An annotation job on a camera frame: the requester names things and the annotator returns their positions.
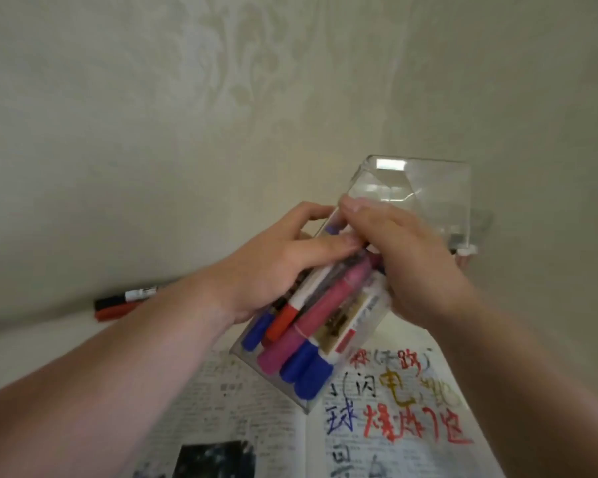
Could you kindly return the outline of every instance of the hand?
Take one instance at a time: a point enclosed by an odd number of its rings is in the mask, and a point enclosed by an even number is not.
[[[424,328],[467,312],[476,291],[441,238],[414,214],[392,204],[343,195],[343,217],[383,255],[393,306]]]
[[[281,297],[303,269],[337,262],[362,248],[363,240],[354,234],[302,235],[309,220],[327,218],[333,210],[302,202],[235,253],[202,270],[203,278],[219,289],[223,310],[234,323]]]

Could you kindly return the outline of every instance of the person's right hand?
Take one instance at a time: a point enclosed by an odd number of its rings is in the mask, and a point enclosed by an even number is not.
[[[432,228],[388,203],[343,195],[339,207],[383,255],[393,307],[403,318],[430,329],[470,312],[476,291]]]

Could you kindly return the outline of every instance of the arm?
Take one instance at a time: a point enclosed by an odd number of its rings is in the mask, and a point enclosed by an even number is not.
[[[0,390],[0,477],[107,477],[120,470],[215,340],[309,266],[361,248],[298,240],[330,206],[302,203],[234,254],[161,291],[70,353]]]
[[[487,307],[414,215],[345,196],[341,207],[383,254],[397,313],[441,346],[505,473],[598,476],[598,397]]]

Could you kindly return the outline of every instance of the person's left hand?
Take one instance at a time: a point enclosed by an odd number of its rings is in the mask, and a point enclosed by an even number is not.
[[[201,270],[234,323],[247,321],[257,309],[281,297],[303,269],[337,262],[362,248],[363,240],[356,234],[308,239],[302,235],[309,220],[327,218],[333,210],[302,202],[235,253]]]

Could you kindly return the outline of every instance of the forearm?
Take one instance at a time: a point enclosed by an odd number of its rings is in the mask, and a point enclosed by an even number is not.
[[[192,275],[0,391],[0,477],[114,474],[231,323]]]
[[[598,398],[484,306],[432,335],[508,476],[598,475]]]

